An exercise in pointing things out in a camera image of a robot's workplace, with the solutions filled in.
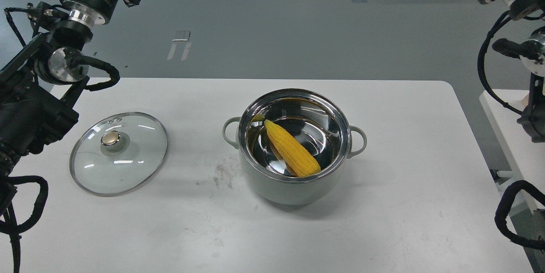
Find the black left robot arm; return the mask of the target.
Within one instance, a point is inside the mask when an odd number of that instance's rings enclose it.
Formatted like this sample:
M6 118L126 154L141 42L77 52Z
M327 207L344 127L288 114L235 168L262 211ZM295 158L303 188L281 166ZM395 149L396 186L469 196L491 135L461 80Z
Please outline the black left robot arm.
M127 7L141 0L123 0ZM0 74L1 233L9 236L13 271L21 267L21 234L43 214L49 185L38 175L11 176L23 156L60 141L78 122L82 92L120 81L108 62L84 55L94 25L108 24L118 0L60 0L4 9L22 45Z

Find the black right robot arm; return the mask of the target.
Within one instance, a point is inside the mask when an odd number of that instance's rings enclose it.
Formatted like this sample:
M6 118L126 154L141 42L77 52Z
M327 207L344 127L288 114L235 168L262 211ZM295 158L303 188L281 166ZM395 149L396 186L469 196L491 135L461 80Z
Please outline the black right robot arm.
M477 0L481 4L492 3L496 0ZM504 108L519 114L517 122L530 136L532 142L544 141L544 28L539 27L532 35L521 43L506 38L493 40L496 33L509 21L516 20L543 20L544 15L534 17L533 13L544 10L544 0L502 0L508 6L488 31L485 40L479 49L477 72L485 91ZM514 59L518 59L530 71L530 88L528 104L523 110L514 108L503 101L492 90L485 76L485 54L488 49Z

